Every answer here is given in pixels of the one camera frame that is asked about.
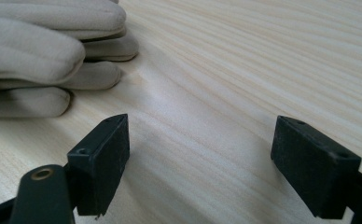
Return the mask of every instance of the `wooden table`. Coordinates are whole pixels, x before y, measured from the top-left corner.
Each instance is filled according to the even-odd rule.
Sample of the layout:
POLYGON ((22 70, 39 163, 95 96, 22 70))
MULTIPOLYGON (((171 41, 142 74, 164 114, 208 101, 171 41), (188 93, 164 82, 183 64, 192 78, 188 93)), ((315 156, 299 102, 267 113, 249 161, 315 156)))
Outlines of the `wooden table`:
POLYGON ((107 215, 77 223, 350 223, 314 218, 273 165, 277 115, 362 157, 362 1, 123 1, 140 42, 109 91, 56 119, 0 119, 0 203, 128 113, 131 157, 107 215))

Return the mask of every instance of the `glove finger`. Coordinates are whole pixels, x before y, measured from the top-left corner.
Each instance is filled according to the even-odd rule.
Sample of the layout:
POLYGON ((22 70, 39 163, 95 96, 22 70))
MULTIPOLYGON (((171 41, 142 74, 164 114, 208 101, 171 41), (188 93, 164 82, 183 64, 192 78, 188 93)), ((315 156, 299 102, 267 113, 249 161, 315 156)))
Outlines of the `glove finger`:
POLYGON ((70 104, 70 94, 58 88, 0 91, 0 118, 51 118, 70 104))
POLYGON ((138 42, 130 31, 119 38, 83 43, 86 60, 123 62, 137 55, 138 42))
POLYGON ((82 44, 67 35, 0 18, 0 78, 57 84, 83 63, 82 44))
MULTIPOLYGON (((120 70, 111 62, 83 63, 77 73, 58 87, 70 90, 105 90, 120 80, 120 70)), ((45 85, 17 79, 0 79, 0 91, 18 88, 44 87, 45 85)))
POLYGON ((0 0, 0 17, 92 39, 119 32, 126 13, 108 0, 0 0))

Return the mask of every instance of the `table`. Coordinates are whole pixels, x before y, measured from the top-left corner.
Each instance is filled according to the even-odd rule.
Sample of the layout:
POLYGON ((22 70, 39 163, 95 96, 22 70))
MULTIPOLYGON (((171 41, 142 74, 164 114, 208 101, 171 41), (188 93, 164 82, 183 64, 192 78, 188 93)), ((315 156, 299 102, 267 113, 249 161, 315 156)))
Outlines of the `table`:
POLYGON ((314 218, 270 159, 277 115, 362 157, 362 0, 122 1, 139 55, 56 119, 0 119, 0 203, 129 114, 131 157, 107 214, 77 223, 350 223, 314 218))

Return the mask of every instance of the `gray glove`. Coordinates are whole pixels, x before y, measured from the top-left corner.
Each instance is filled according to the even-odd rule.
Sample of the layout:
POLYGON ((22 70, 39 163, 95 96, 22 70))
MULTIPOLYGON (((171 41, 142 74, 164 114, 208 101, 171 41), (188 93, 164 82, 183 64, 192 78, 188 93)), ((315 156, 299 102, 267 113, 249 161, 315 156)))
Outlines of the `gray glove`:
POLYGON ((0 0, 0 117, 60 116, 70 102, 64 89, 117 84, 109 61, 138 50, 125 19, 108 0, 0 0))

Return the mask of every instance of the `gloved hand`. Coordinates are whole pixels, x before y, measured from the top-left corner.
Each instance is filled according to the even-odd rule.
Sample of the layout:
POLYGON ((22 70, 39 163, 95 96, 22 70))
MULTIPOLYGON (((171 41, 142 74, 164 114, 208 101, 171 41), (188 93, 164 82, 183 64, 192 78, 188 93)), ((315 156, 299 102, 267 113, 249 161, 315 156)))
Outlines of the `gloved hand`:
POLYGON ((71 90, 118 83, 111 62, 137 54, 126 13, 108 0, 0 0, 0 117, 56 117, 71 90))

